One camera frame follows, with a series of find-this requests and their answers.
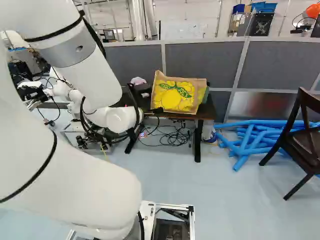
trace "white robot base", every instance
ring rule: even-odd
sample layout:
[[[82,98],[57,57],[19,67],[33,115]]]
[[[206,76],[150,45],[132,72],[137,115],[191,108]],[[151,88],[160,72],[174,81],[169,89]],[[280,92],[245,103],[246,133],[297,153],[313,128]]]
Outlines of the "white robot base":
[[[156,240],[155,230],[157,227],[157,219],[167,219],[169,220],[178,220],[179,222],[185,222],[187,226],[187,237],[180,238],[181,240],[195,240],[195,208],[193,205],[187,204],[165,204],[165,203],[154,203],[152,201],[141,201],[139,209],[144,227],[144,240]],[[156,216],[159,211],[169,213],[167,216]],[[179,219],[179,215],[187,216],[187,219]],[[94,238],[78,233],[75,230],[71,230],[65,240],[92,240]],[[174,240],[175,237],[167,236],[166,240]],[[141,228],[139,219],[136,218],[132,230],[125,240],[141,240]]]

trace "orange object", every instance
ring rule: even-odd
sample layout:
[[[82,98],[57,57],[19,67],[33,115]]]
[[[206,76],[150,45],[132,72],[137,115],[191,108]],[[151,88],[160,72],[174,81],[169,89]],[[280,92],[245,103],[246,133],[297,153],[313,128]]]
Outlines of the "orange object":
[[[308,15],[308,17],[317,19],[320,13],[320,3],[310,5],[305,10],[305,13]]]

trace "gray cubicle partition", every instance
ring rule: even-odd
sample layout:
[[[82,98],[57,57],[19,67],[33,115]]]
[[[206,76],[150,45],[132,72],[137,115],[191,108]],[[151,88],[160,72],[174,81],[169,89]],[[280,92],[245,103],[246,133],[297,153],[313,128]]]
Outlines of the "gray cubicle partition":
[[[133,45],[105,47],[106,59],[118,78],[125,86],[134,77],[141,77],[151,83],[155,71],[162,71],[161,45]]]
[[[125,85],[133,77],[207,78],[217,122],[286,119],[298,87],[320,94],[320,39],[230,37],[104,44],[107,60]],[[311,120],[319,120],[315,114]]]

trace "blue container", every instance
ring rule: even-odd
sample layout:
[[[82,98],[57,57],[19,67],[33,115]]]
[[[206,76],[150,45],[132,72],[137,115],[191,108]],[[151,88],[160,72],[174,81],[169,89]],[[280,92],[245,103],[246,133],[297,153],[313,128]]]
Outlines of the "blue container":
[[[264,11],[264,13],[274,13],[278,3],[265,3],[264,8],[272,11]]]
[[[261,1],[261,2],[254,2],[251,3],[251,12],[255,9],[257,12],[260,11],[260,9],[264,9],[266,2],[265,1]]]
[[[245,4],[238,4],[233,6],[232,14],[244,13],[244,12],[245,12]]]

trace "lemon print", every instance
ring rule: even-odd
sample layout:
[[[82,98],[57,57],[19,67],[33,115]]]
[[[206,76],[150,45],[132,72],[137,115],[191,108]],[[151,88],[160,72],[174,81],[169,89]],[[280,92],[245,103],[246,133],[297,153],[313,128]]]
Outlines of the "lemon print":
[[[156,80],[154,108],[189,112],[193,107],[195,87],[187,81]]]
[[[179,105],[181,98],[176,89],[170,89],[162,95],[161,104],[165,109],[175,109]]]

